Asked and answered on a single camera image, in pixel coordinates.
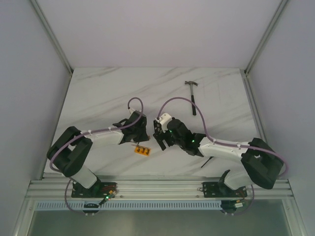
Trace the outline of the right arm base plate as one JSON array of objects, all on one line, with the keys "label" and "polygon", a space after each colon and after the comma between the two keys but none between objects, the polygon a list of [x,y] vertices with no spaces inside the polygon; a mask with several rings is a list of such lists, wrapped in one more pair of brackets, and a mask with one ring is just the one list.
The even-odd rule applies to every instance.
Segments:
[{"label": "right arm base plate", "polygon": [[203,182],[200,191],[205,198],[245,198],[248,196],[246,187],[240,187],[237,190],[230,189],[224,183]]}]

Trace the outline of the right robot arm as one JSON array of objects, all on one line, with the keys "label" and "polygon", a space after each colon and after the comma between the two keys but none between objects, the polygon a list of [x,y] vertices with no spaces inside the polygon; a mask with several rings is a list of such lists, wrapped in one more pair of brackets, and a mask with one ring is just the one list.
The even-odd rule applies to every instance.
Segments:
[{"label": "right robot arm", "polygon": [[174,117],[154,120],[154,131],[162,150],[177,145],[191,156],[215,157],[239,164],[240,168],[228,169],[222,174],[218,191],[223,196],[252,184],[272,189],[284,166],[284,161],[260,138],[248,143],[210,140],[203,133],[191,132]]}]

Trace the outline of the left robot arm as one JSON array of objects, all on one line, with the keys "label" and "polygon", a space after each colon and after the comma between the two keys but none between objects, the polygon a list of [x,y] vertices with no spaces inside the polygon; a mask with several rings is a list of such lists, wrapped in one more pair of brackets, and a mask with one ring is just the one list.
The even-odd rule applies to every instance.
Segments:
[{"label": "left robot arm", "polygon": [[135,110],[129,118],[104,130],[83,132],[71,126],[50,147],[46,156],[52,167],[80,184],[83,192],[94,198],[100,194],[99,179],[84,166],[91,149],[129,142],[146,142],[149,140],[146,125],[146,116]]}]

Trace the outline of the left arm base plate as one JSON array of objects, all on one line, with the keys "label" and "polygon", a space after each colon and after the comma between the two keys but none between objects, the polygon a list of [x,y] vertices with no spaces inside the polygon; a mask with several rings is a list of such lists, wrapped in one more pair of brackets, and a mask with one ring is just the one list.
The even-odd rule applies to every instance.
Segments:
[{"label": "left arm base plate", "polygon": [[104,198],[110,194],[110,191],[116,190],[117,183],[97,181],[91,188],[84,188],[79,183],[73,183],[72,187],[72,198]]}]

